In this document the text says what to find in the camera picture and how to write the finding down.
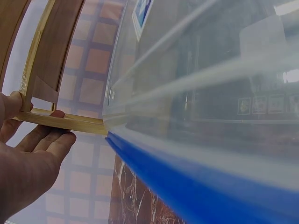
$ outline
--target marble surface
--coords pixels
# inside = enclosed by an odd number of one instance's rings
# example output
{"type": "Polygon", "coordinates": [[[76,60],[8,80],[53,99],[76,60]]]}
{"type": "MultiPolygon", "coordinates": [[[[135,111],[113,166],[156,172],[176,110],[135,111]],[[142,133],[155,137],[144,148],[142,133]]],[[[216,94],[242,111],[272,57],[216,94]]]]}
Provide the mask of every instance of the marble surface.
{"type": "Polygon", "coordinates": [[[115,158],[110,224],[185,224],[118,157],[115,158]]]}

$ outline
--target blue edge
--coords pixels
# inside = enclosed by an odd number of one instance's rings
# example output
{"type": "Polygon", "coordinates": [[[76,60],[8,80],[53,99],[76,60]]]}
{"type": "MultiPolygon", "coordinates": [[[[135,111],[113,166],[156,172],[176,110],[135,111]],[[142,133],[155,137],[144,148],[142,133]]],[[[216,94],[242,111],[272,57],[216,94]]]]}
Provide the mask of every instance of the blue edge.
{"type": "Polygon", "coordinates": [[[172,161],[178,162],[178,167],[180,163],[188,164],[187,169],[182,172],[181,168],[175,169],[154,154],[145,152],[111,132],[106,140],[130,169],[189,224],[299,223],[297,192],[269,187],[173,158],[172,161]],[[234,193],[240,191],[241,194],[252,194],[254,202],[220,192],[200,181],[201,177],[211,177],[213,181],[217,180],[221,188],[230,187],[234,193]]]}

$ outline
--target hand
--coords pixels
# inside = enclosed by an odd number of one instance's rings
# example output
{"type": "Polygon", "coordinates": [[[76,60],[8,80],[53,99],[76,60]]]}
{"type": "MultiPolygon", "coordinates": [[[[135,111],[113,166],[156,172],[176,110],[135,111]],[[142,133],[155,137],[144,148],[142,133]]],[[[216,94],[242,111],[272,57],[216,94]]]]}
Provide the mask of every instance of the hand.
{"type": "MultiPolygon", "coordinates": [[[[6,145],[21,121],[19,92],[0,93],[0,223],[27,207],[54,184],[60,165],[76,141],[67,131],[38,125],[15,148],[6,145]]],[[[51,116],[64,117],[62,111],[51,116]]]]}

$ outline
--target wooden frame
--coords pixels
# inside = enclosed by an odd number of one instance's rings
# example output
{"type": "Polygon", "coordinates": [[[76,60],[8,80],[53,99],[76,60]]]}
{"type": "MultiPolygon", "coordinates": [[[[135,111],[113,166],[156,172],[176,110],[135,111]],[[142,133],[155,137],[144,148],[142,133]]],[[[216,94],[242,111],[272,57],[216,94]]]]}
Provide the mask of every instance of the wooden frame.
{"type": "Polygon", "coordinates": [[[0,1],[0,90],[13,44],[31,0],[0,1]]]}
{"type": "Polygon", "coordinates": [[[66,114],[64,118],[49,116],[56,110],[64,65],[84,2],[85,0],[48,1],[29,50],[20,85],[23,106],[15,119],[45,126],[107,135],[101,119],[71,114],[66,114]],[[32,97],[51,102],[51,110],[36,108],[30,110],[32,97]]]}

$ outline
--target display case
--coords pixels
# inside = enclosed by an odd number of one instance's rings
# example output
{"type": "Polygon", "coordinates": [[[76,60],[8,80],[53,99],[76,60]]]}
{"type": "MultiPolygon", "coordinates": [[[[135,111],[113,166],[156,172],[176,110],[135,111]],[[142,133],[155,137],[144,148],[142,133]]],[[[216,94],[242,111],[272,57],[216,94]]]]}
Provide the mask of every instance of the display case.
{"type": "Polygon", "coordinates": [[[298,222],[299,2],[147,1],[138,37],[139,3],[107,82],[110,145],[187,222],[298,222]]]}

